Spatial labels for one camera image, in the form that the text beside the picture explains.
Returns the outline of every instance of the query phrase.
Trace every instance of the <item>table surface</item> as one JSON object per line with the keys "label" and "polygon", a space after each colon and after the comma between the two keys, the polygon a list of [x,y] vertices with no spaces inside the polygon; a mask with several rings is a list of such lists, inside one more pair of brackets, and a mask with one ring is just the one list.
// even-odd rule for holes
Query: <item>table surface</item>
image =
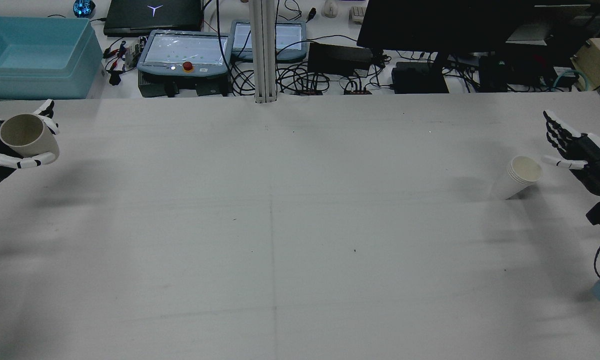
{"label": "table surface", "polygon": [[0,359],[600,360],[600,198],[487,196],[544,109],[600,135],[594,92],[58,101],[0,184]]}

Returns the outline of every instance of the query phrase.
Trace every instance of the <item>touchscreen display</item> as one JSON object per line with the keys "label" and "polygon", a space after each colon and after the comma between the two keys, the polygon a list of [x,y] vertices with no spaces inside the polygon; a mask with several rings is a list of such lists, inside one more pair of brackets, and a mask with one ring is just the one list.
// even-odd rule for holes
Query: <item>touchscreen display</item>
{"label": "touchscreen display", "polygon": [[[222,38],[222,51],[226,51],[227,37]],[[156,34],[144,62],[181,64],[224,64],[220,42],[216,36],[187,34]]]}
{"label": "touchscreen display", "polygon": [[[253,48],[249,34],[250,30],[250,23],[239,22],[235,24],[235,35],[233,36],[234,51],[242,50],[242,48],[250,51]],[[275,48],[277,50],[283,49],[293,43],[296,44],[287,47],[287,49],[302,50],[302,43],[299,41],[302,41],[302,25],[299,25],[299,23],[277,24],[275,29]]]}

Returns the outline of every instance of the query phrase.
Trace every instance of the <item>plastic storage box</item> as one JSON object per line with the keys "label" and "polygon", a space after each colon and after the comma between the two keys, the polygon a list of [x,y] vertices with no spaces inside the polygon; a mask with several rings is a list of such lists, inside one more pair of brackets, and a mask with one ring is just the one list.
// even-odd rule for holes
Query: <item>plastic storage box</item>
{"label": "plastic storage box", "polygon": [[101,61],[86,18],[0,16],[0,100],[84,99]]}

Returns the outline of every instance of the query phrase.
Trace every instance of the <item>paper cup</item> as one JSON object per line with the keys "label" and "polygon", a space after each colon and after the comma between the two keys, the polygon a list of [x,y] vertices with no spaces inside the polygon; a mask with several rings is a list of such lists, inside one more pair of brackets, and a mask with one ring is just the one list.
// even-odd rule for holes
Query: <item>paper cup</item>
{"label": "paper cup", "polygon": [[19,114],[4,121],[0,127],[0,140],[25,158],[53,153],[57,159],[60,155],[60,147],[51,130],[35,114]]}
{"label": "paper cup", "polygon": [[535,184],[542,176],[542,168],[526,156],[516,156],[506,165],[502,173],[493,183],[490,195],[497,199],[508,199],[529,185]]}

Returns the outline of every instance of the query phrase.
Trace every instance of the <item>cardboard box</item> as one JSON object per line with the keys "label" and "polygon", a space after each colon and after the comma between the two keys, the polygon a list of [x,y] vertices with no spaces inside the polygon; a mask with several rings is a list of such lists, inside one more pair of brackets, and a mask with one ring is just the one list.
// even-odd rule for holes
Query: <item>cardboard box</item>
{"label": "cardboard box", "polygon": [[[600,38],[592,38],[587,41],[572,57],[571,62],[576,70],[584,73],[589,80],[589,90],[600,85]],[[584,80],[580,78],[579,89],[584,89]]]}

